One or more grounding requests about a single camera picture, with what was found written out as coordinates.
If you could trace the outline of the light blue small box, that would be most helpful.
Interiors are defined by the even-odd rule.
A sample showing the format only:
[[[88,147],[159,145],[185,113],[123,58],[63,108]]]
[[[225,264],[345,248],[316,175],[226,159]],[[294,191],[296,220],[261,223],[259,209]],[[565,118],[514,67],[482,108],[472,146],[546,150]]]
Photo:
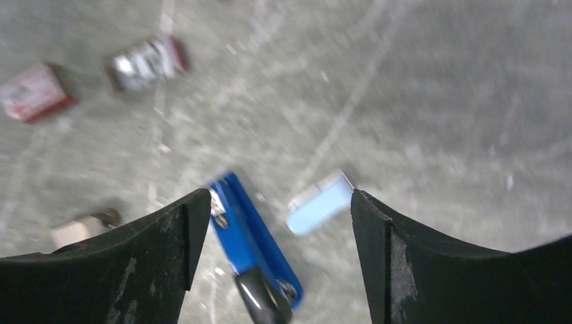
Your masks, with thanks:
[[[287,226],[303,236],[350,205],[354,186],[338,169],[295,195],[288,203]]]

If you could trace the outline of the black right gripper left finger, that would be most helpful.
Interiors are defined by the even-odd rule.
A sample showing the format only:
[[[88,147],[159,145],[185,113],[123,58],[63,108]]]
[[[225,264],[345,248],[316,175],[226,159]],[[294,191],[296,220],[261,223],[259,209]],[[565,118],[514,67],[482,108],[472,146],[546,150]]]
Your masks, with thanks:
[[[1,259],[2,323],[176,323],[210,218],[198,189],[107,233]]]

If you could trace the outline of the red white staple box sleeve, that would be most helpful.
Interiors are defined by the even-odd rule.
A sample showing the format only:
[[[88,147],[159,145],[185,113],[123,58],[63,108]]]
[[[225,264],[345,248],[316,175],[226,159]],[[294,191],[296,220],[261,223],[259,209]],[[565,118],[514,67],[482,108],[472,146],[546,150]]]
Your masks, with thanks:
[[[38,63],[1,85],[1,108],[12,119],[25,124],[75,103],[59,81],[55,68]]]

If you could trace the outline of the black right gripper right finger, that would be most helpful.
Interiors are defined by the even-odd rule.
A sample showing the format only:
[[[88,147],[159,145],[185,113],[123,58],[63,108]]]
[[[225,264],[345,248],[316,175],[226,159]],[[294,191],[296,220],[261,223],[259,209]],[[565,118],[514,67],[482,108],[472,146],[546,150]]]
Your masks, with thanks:
[[[363,190],[352,226],[373,323],[570,323],[571,237],[503,252],[448,236]]]

